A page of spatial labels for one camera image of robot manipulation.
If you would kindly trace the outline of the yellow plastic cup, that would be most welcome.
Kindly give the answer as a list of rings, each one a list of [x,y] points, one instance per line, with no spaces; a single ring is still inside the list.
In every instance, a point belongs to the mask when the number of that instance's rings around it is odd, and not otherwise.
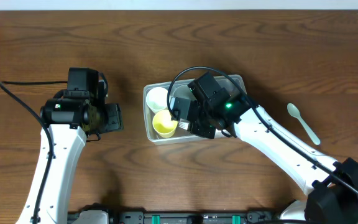
[[[175,134],[178,121],[172,119],[169,110],[162,110],[153,117],[152,126],[160,137],[170,138]]]

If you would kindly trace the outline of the white plastic cup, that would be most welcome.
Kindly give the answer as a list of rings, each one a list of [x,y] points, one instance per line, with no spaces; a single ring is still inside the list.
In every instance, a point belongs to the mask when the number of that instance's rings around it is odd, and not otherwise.
[[[146,104],[153,113],[165,110],[167,108],[168,90],[163,87],[152,88],[146,95]]]

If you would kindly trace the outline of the pale green plastic spoon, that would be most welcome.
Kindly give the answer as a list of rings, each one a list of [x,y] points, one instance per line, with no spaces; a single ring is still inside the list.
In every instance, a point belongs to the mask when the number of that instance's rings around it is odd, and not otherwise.
[[[312,142],[315,145],[320,145],[321,140],[319,139],[319,137],[317,137],[317,135],[314,133],[314,131],[308,126],[308,124],[301,117],[299,109],[293,103],[289,103],[289,104],[287,104],[287,111],[290,114],[290,116],[296,118],[300,122],[300,124],[302,125],[302,127],[306,131],[307,135],[312,140]]]

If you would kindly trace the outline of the grey plastic cup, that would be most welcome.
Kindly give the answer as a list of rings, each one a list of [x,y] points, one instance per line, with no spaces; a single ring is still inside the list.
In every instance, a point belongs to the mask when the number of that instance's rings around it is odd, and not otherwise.
[[[181,85],[178,88],[175,89],[173,92],[174,98],[184,98],[191,101],[196,100],[194,94],[192,94],[192,91],[188,88],[187,85]]]

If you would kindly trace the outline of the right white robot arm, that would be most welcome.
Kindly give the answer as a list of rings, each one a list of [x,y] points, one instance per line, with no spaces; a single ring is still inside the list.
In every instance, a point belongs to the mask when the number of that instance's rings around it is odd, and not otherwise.
[[[358,223],[358,162],[339,162],[309,147],[278,124],[237,84],[229,93],[205,73],[188,84],[194,100],[167,97],[172,118],[189,123],[188,132],[212,139],[220,130],[254,146],[281,168],[306,195],[273,223]]]

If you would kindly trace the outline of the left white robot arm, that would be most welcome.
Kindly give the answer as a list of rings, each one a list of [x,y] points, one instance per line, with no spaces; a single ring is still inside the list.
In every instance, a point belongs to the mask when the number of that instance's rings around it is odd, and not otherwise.
[[[18,223],[66,223],[78,159],[90,135],[124,128],[119,104],[107,104],[108,82],[91,68],[70,68],[67,87],[47,100],[40,155]]]

